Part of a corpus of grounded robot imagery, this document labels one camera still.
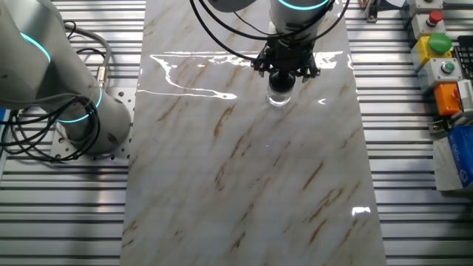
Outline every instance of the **metal slot rail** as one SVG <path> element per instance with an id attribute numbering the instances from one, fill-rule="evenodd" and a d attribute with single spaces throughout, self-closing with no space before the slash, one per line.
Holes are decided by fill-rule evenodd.
<path id="1" fill-rule="evenodd" d="M 135 90 L 145 1 L 55 1 L 64 19 L 112 46 L 109 86 Z M 448 35 L 473 34 L 473 10 L 445 10 Z M 473 265 L 473 196 L 435 190 L 426 111 L 398 11 L 346 14 L 389 266 Z M 82 37 L 74 48 L 99 44 Z M 99 55 L 81 56 L 91 70 Z M 29 130 L 34 134 L 34 127 Z M 42 145 L 50 150 L 49 142 Z M 56 169 L 8 157 L 0 182 L 0 265 L 118 265 L 127 170 Z"/>

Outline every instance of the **orange component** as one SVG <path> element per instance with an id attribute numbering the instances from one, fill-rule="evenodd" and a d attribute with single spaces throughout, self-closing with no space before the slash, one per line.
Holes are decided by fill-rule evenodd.
<path id="1" fill-rule="evenodd" d="M 441 83 L 435 90 L 438 112 L 441 116 L 454 115 L 460 111 L 460 102 L 455 97 L 456 82 Z"/>

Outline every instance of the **cable bundle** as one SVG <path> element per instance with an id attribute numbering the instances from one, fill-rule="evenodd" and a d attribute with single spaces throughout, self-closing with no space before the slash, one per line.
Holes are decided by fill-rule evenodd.
<path id="1" fill-rule="evenodd" d="M 255 62 L 255 61 L 258 61 L 258 60 L 263 60 L 263 61 L 268 61 L 268 60 L 265 60 L 265 59 L 256 59 L 256 58 L 252 58 L 252 57 L 249 57 L 249 56 L 246 56 L 246 55 L 243 55 L 239 52 L 236 52 L 234 50 L 232 50 L 230 47 L 227 47 L 224 43 L 222 43 L 210 30 L 209 28 L 207 27 L 207 25 L 205 24 L 205 22 L 202 20 L 202 17 L 200 16 L 199 14 L 199 11 L 197 10 L 197 7 L 194 3 L 194 0 L 190 0 L 191 2 L 191 6 L 192 6 L 192 10 L 194 11 L 194 14 L 195 16 L 197 17 L 197 20 L 199 20 L 199 23 L 202 25 L 202 27 L 204 28 L 204 30 L 207 32 L 207 34 L 217 43 L 219 44 L 224 50 L 226 50 L 227 52 L 229 52 L 230 54 L 232 55 L 236 55 L 240 58 L 243 58 L 243 59 L 246 59 L 246 60 L 249 60 L 251 62 Z M 277 34 L 266 34 L 266 33 L 263 33 L 262 31 L 256 29 L 253 25 L 249 24 L 248 22 L 244 21 L 241 17 L 239 17 L 236 13 L 236 16 L 241 19 L 244 23 L 246 24 L 249 24 L 252 28 L 258 30 L 259 32 L 263 33 L 263 34 L 266 34 L 267 36 L 255 36 L 255 35 L 250 35 L 250 34 L 247 34 L 247 33 L 243 33 L 239 30 L 236 30 L 230 26 L 228 26 L 227 24 L 225 24 L 225 22 L 221 21 L 219 18 L 217 18 L 216 15 L 214 15 L 210 8 L 208 8 L 208 6 L 204 3 L 203 0 L 199 0 L 199 3 L 203 6 L 203 8 L 205 9 L 205 11 L 207 12 L 207 14 L 210 15 L 210 17 L 212 17 L 218 24 L 220 24 L 220 26 L 224 27 L 225 29 L 237 34 L 237 35 L 240 35 L 240 36 L 243 36 L 243 37 L 246 37 L 246 38 L 250 38 L 250 39 L 253 39 L 253 40 L 258 40 L 258 41 L 269 41 L 269 40 L 280 40 L 280 39 L 283 39 L 283 38 L 292 38 L 296 35 L 298 35 L 299 33 L 302 33 L 304 32 L 305 30 L 311 28 L 315 23 L 317 23 L 323 16 L 325 16 L 325 14 L 332 9 L 332 6 L 333 4 L 335 3 L 335 0 L 331 0 L 330 3 L 325 7 L 325 11 L 320 13 L 319 15 L 317 15 L 315 18 L 313 18 L 309 23 L 307 23 L 305 26 L 301 27 L 300 29 L 298 30 L 295 30 L 291 33 L 288 33 L 288 34 L 282 34 L 282 33 L 277 33 Z M 344 14 L 347 12 L 347 9 L 348 9 L 348 5 L 350 4 L 350 0 L 347 0 L 347 3 L 345 4 L 344 6 L 344 9 L 341 11 L 340 13 L 340 16 L 336 19 L 336 21 L 327 29 L 325 30 L 323 33 L 321 33 L 320 35 L 317 35 L 316 37 L 308 40 L 308 41 L 316 41 L 320 38 L 322 38 L 323 36 L 325 36 L 326 34 L 328 34 L 331 30 L 333 30 L 333 28 L 340 22 L 340 20 L 343 18 Z"/>
<path id="2" fill-rule="evenodd" d="M 46 101 L 46 100 L 52 100 L 53 98 L 59 98 L 65 95 L 67 94 L 56 95 L 50 98 L 40 99 L 40 100 L 37 100 L 35 103 Z M 83 140 L 81 140 L 82 144 L 77 149 L 77 151 L 74 151 L 73 153 L 71 153 L 70 155 L 66 157 L 57 158 L 57 157 L 52 157 L 49 154 L 46 154 L 40 149 L 36 148 L 36 146 L 39 143 L 41 143 L 41 141 L 46 137 L 48 131 L 51 129 L 54 123 L 56 123 L 57 119 L 63 113 L 65 113 L 65 111 L 69 107 L 71 107 L 71 105 L 74 103 L 79 103 L 80 105 L 82 105 L 85 111 L 89 114 L 88 116 L 89 132 L 86 134 L 86 137 Z M 49 114 L 44 115 L 42 117 L 32 119 L 32 120 L 21 120 L 18 115 L 19 115 L 18 110 L 12 110 L 10 112 L 10 116 L 8 117 L 8 120 L 0 122 L 0 125 L 4 125 L 3 132 L 1 133 L 0 146 L 8 154 L 17 155 L 17 154 L 25 153 L 25 154 L 28 154 L 31 158 L 35 160 L 40 160 L 43 162 L 60 163 L 60 162 L 66 162 L 70 160 L 77 160 L 80 156 L 84 155 L 92 148 L 92 146 L 97 141 L 98 136 L 101 131 L 101 124 L 100 124 L 100 119 L 97 114 L 97 109 L 95 108 L 95 105 L 90 101 L 90 99 L 84 96 L 74 96 L 72 98 L 69 98 L 63 106 L 56 109 L 55 111 L 50 112 Z M 23 129 L 24 125 L 30 125 L 30 124 L 37 123 L 44 120 L 47 120 L 47 124 L 42 130 L 40 130 L 38 133 L 34 134 L 31 137 L 28 137 L 26 135 Z M 21 136 L 23 137 L 23 140 L 20 140 L 18 138 L 17 131 L 20 132 Z M 7 135 L 9 132 L 11 133 L 14 139 L 13 142 L 7 142 Z M 9 149 L 9 147 L 12 147 L 12 146 L 18 146 L 20 150 L 12 151 Z M 30 152 L 31 150 L 37 151 L 42 156 L 39 157 L 32 154 Z"/>

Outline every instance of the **emergency stop button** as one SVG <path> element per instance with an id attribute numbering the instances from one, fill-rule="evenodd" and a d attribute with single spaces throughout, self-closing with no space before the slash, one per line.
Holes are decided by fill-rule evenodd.
<path id="1" fill-rule="evenodd" d="M 442 12 L 438 11 L 438 10 L 435 10 L 435 11 L 432 11 L 430 14 L 429 14 L 429 19 L 427 19 L 427 24 L 430 26 L 430 27 L 435 27 L 437 26 L 437 23 L 442 21 L 443 20 L 443 14 Z"/>

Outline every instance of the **black cable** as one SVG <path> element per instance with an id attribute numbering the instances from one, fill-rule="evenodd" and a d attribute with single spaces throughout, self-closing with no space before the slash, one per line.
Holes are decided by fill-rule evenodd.
<path id="1" fill-rule="evenodd" d="M 241 16 L 239 16 L 237 14 L 237 12 L 234 12 L 235 16 L 237 16 L 237 18 L 239 20 L 241 20 L 243 23 L 247 24 L 248 26 L 250 26 L 251 28 L 253 28 L 253 30 L 256 30 L 258 33 L 261 33 L 261 34 L 264 34 L 264 35 L 267 35 L 267 36 L 277 36 L 277 35 L 282 35 L 282 33 L 274 33 L 274 34 L 270 34 L 270 33 L 265 33 L 263 32 L 262 30 L 258 29 L 257 27 L 253 26 L 252 24 L 250 24 L 249 22 L 247 22 L 245 19 L 243 19 Z"/>
<path id="2" fill-rule="evenodd" d="M 227 30 L 230 30 L 231 32 L 237 34 L 237 35 L 240 35 L 240 36 L 243 36 L 243 37 L 246 37 L 246 38 L 250 38 L 250 39 L 253 39 L 253 40 L 258 40 L 258 41 L 269 41 L 269 40 L 281 40 L 281 39 L 284 39 L 284 38 L 289 38 L 289 37 L 294 37 L 296 35 L 298 35 L 299 33 L 302 33 L 304 32 L 305 30 L 309 29 L 310 27 L 312 27 L 315 23 L 317 23 L 323 16 L 325 16 L 325 14 L 327 13 L 327 11 L 333 6 L 333 4 L 335 3 L 335 0 L 332 0 L 326 7 L 325 7 L 325 11 L 324 12 L 320 12 L 319 14 L 317 14 L 316 17 L 314 17 L 312 19 L 311 22 L 309 22 L 308 24 L 306 24 L 305 26 L 301 27 L 300 29 L 298 30 L 295 30 L 291 33 L 288 33 L 288 34 L 284 34 L 284 35 L 278 35 L 278 36 L 269 36 L 269 37 L 261 37 L 261 36 L 255 36 L 255 35 L 250 35 L 250 34 L 247 34 L 247 33 L 242 33 L 241 31 L 239 30 L 235 30 L 234 28 L 228 26 L 227 24 L 225 24 L 225 22 L 221 21 L 215 14 L 212 13 L 212 11 L 208 8 L 208 6 L 204 3 L 203 0 L 199 0 L 199 3 L 203 6 L 203 8 L 205 9 L 205 11 L 210 15 L 210 17 L 212 17 L 218 24 L 220 24 L 220 26 L 224 27 L 225 29 Z"/>
<path id="3" fill-rule="evenodd" d="M 345 13 L 347 12 L 348 10 L 348 4 L 350 3 L 350 0 L 347 0 L 347 3 L 345 4 L 345 7 L 343 8 L 343 10 L 341 11 L 340 13 L 340 16 L 337 18 L 337 20 L 335 20 L 335 22 L 332 24 L 332 26 L 330 26 L 327 30 L 325 30 L 323 33 L 321 33 L 320 35 L 317 35 L 315 38 L 312 38 L 310 39 L 310 41 L 316 41 L 322 37 L 324 37 L 326 34 L 328 34 L 331 30 L 333 30 L 333 28 L 341 21 L 341 19 L 343 18 L 343 16 L 345 16 Z"/>
<path id="4" fill-rule="evenodd" d="M 243 58 L 249 61 L 255 61 L 255 58 L 251 58 L 239 52 L 233 51 L 231 48 L 224 45 L 217 37 L 215 37 L 215 35 L 212 33 L 212 31 L 209 30 L 207 25 L 205 25 L 205 22 L 200 17 L 199 11 L 197 10 L 197 7 L 195 6 L 194 0 L 190 0 L 190 2 L 191 2 L 192 10 L 194 11 L 195 16 L 197 17 L 197 20 L 199 21 L 200 25 L 202 25 L 202 27 L 207 32 L 207 34 L 210 36 L 210 38 L 212 38 L 212 40 L 214 40 L 218 45 L 220 45 L 220 47 L 222 47 L 225 51 L 229 52 L 232 55 L 236 55 L 240 58 Z"/>
<path id="5" fill-rule="evenodd" d="M 63 21 L 65 24 L 66 23 L 72 23 L 74 25 L 74 27 L 72 28 L 71 30 L 71 33 L 67 36 L 67 39 L 70 40 L 71 37 L 72 37 L 72 34 L 74 34 L 75 32 L 75 29 L 77 29 L 77 24 L 75 23 L 75 21 Z"/>
<path id="6" fill-rule="evenodd" d="M 10 127 L 10 130 L 12 131 L 12 135 L 15 137 L 16 133 L 15 133 L 15 130 L 12 126 L 9 126 Z M 26 136 L 26 134 L 24 134 L 24 130 L 21 126 L 17 126 L 18 127 L 18 130 L 21 132 L 21 134 L 23 135 L 23 138 L 28 138 Z M 30 144 L 30 146 L 28 146 L 27 148 L 24 148 L 21 144 L 19 144 L 18 146 L 20 147 L 20 150 L 19 151 L 11 151 L 9 150 L 8 153 L 11 154 L 11 155 L 18 155 L 18 154 L 22 154 L 26 151 L 29 151 L 30 149 L 35 149 L 37 150 L 36 146 L 38 144 L 41 143 L 41 141 L 47 136 L 47 133 L 48 131 L 46 131 L 45 133 L 43 133 L 43 135 L 39 138 L 39 140 L 37 140 L 36 142 L 34 142 L 34 144 L 32 143 L 28 143 Z"/>
<path id="7" fill-rule="evenodd" d="M 75 51 L 75 53 L 80 54 L 81 52 L 85 52 L 85 51 L 96 52 L 97 54 L 101 55 L 103 59 L 105 59 L 104 53 L 101 52 L 100 50 L 95 49 L 95 48 L 82 48 L 82 49 L 79 49 L 79 50 Z"/>
<path id="8" fill-rule="evenodd" d="M 199 14 L 199 11 L 197 10 L 197 7 L 195 6 L 195 3 L 194 3 L 194 0 L 190 0 L 191 2 L 191 6 L 192 6 L 192 10 L 194 11 L 194 14 L 195 16 L 197 17 L 197 20 L 199 21 L 200 25 L 202 25 L 202 27 L 204 28 L 204 30 L 207 32 L 207 34 L 210 36 L 210 38 L 212 38 L 212 40 L 214 40 L 218 45 L 220 45 L 220 47 L 222 47 L 225 51 L 229 52 L 230 54 L 232 55 L 235 55 L 235 56 L 238 56 L 240 58 L 243 58 L 245 60 L 248 60 L 248 61 L 251 61 L 251 62 L 257 62 L 257 61 L 264 61 L 264 62 L 268 62 L 268 63 L 271 63 L 271 62 L 274 62 L 274 61 L 286 61 L 286 60 L 290 60 L 290 59 L 295 59 L 295 58 L 278 58 L 276 60 L 268 60 L 268 59 L 257 59 L 257 58 L 252 58 L 252 57 L 249 57 L 249 56 L 246 56 L 246 55 L 243 55 L 239 52 L 236 52 L 234 50 L 232 50 L 230 47 L 226 46 L 224 43 L 222 43 L 213 33 L 212 31 L 209 30 L 209 28 L 207 27 L 207 25 L 205 24 L 205 22 L 202 20 L 202 17 L 200 16 Z M 299 56 L 298 58 L 303 58 L 307 55 L 301 55 Z"/>
<path id="9" fill-rule="evenodd" d="M 40 149 L 36 148 L 36 146 L 42 141 L 42 139 L 44 139 L 45 137 L 45 134 L 47 134 L 47 132 L 50 130 L 52 124 L 61 116 L 61 114 L 73 103 L 77 103 L 79 102 L 81 105 L 84 106 L 85 108 L 85 111 L 87 113 L 89 113 L 89 125 L 90 125 L 90 131 L 89 134 L 90 136 L 93 135 L 94 131 L 96 131 L 96 134 L 95 134 L 95 138 L 92 140 L 92 142 L 90 142 L 89 140 L 86 140 L 84 141 L 84 143 L 82 144 L 81 147 L 79 147 L 77 149 L 77 151 L 73 152 L 72 154 L 64 157 L 64 158 L 56 158 L 56 157 L 52 157 L 48 154 L 45 154 L 43 151 L 41 151 Z M 40 139 L 34 143 L 31 143 L 30 141 L 33 140 L 33 139 L 36 139 L 36 135 L 35 136 L 32 136 L 32 137 L 27 137 L 26 136 L 26 133 L 24 132 L 23 128 L 21 127 L 21 124 L 22 123 L 15 123 L 13 122 L 13 118 L 15 118 L 16 120 L 19 120 L 18 118 L 18 111 L 12 111 L 10 113 L 10 117 L 7 121 L 7 125 L 4 127 L 4 130 L 1 134 L 1 145 L 2 145 L 2 148 L 9 154 L 20 154 L 20 153 L 26 153 L 28 154 L 31 158 L 33 159 L 36 159 L 36 160 L 40 160 L 40 161 L 47 161 L 47 162 L 51 162 L 51 163 L 54 163 L 54 162 L 64 162 L 64 161 L 68 161 L 68 160 L 76 160 L 77 158 L 79 158 L 80 156 L 84 155 L 85 153 L 87 153 L 92 147 L 93 145 L 95 144 L 95 142 L 97 141 L 98 139 L 98 136 L 100 135 L 100 130 L 101 130 L 101 125 L 100 125 L 100 120 L 98 118 L 98 113 L 97 113 L 97 109 L 96 107 L 92 104 L 90 104 L 90 101 L 88 98 L 85 98 L 85 97 L 77 97 L 77 98 L 74 98 L 72 99 L 70 102 L 64 104 L 62 107 L 60 107 L 58 110 L 54 111 L 54 113 L 56 113 L 56 115 L 51 118 L 47 118 L 48 119 L 48 124 L 44 127 L 44 129 L 42 129 L 40 132 L 43 132 L 43 135 L 40 137 Z M 21 132 L 21 135 L 23 136 L 24 140 L 19 140 L 18 139 L 18 136 L 16 135 L 16 132 L 13 128 L 14 125 L 17 125 L 18 126 L 18 130 Z M 15 142 L 13 143 L 6 143 L 6 135 L 7 135 L 7 132 L 8 132 L 8 129 L 11 131 L 12 133 L 12 136 L 13 138 L 15 139 Z M 22 144 L 24 143 L 28 143 L 29 146 L 27 148 L 25 148 Z M 20 147 L 20 151 L 11 151 L 7 148 L 7 146 L 15 146 L 15 145 L 12 145 L 12 144 L 16 144 Z M 37 152 L 39 152 L 41 155 L 43 155 L 44 157 L 37 157 L 35 156 L 34 154 L 31 154 L 29 152 L 30 149 L 34 149 L 36 150 Z"/>
<path id="10" fill-rule="evenodd" d="M 64 25 L 66 29 L 71 30 L 73 27 L 70 25 Z M 110 58 L 112 57 L 112 48 L 110 48 L 110 44 L 102 37 L 99 35 L 89 31 L 89 30 L 84 30 L 81 29 L 80 27 L 75 28 L 76 33 L 84 35 L 86 37 L 92 38 L 96 41 L 98 41 L 100 44 L 105 47 L 105 58 L 103 59 L 103 63 L 101 64 L 101 67 L 106 67 L 109 65 Z"/>

